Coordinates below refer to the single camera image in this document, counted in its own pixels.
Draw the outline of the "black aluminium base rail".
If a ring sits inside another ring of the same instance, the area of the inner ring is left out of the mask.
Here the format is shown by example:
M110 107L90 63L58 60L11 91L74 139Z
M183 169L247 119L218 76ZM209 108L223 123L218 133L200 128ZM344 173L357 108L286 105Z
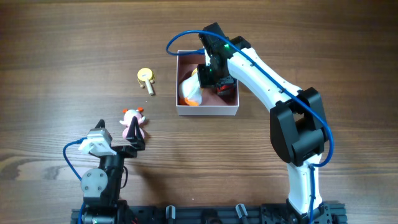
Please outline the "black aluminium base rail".
M131 206L122 212L73 210L72 223L300 223L286 204L228 207Z

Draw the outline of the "white duck plush toy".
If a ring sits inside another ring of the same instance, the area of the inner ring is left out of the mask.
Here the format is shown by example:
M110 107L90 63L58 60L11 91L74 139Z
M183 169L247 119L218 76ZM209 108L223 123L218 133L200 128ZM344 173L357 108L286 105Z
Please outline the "white duck plush toy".
M200 87L198 70L194 69L191 76L178 86L179 103L186 106L200 106L203 89Z

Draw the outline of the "yellow wooden rattle drum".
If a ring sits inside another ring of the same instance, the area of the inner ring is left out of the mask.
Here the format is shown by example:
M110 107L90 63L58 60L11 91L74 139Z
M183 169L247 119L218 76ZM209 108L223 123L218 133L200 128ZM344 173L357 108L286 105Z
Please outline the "yellow wooden rattle drum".
M146 88L149 95L154 95L152 84L154 83L154 73L149 68L142 68L137 73L137 81L141 88Z

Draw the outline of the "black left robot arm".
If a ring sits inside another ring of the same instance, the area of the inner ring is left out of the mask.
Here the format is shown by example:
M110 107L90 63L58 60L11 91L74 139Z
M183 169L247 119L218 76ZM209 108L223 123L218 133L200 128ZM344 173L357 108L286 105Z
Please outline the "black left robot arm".
M127 126L125 146L112 146L112 137L100 120L81 143L79 150L99 159L99 166L86 171L81 177L83 205L78 223L137 223L127 201L120 199L120 191L126 186L123 176L128 175L124 161L137 157L146 148L144 137L134 116Z

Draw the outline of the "red toy fire truck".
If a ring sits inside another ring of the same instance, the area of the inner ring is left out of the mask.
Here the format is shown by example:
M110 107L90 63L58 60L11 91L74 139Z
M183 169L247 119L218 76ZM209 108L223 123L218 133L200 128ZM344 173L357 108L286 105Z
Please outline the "red toy fire truck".
M235 87L236 86L234 84L221 85L216 88L217 95L219 95L219 96L233 95Z

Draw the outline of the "pink pig plush toy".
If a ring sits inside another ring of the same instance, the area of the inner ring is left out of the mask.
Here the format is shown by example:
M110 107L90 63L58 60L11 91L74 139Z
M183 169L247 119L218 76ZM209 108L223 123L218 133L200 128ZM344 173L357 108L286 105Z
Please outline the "pink pig plush toy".
M137 119L139 126L145 123L146 117L142 114L143 112L144 109L141 107L138 107L138 109L135 110L127 110L127 109L123 110L124 113L123 120L119 121L123 126L126 127L123 131L123 139L126 139L127 137L127 133L129 131L133 118Z

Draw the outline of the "white box pink inside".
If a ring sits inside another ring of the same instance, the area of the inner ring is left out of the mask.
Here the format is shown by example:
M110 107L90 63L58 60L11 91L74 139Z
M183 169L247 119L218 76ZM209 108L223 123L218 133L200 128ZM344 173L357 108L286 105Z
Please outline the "white box pink inside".
M178 86L189 78L199 64L205 63L205 56L193 54L191 50L179 50L183 53L177 57L176 97L175 105L180 116L234 116L239 108L239 87L236 86L234 94L219 96L215 89L202 88L202 103L200 106L186 106L179 103Z

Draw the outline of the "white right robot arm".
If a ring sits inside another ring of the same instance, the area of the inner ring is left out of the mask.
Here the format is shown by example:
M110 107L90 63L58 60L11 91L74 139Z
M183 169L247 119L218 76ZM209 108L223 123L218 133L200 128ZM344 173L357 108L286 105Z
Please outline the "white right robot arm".
M216 22L198 36L206 57L206 63L198 66L201 88L228 95L241 82L251 90L270 112L271 144L287 163L290 213L300 223L319 217L324 208L315 164L328 141L319 92L302 90L284 80L259 58L247 40L241 36L229 39Z

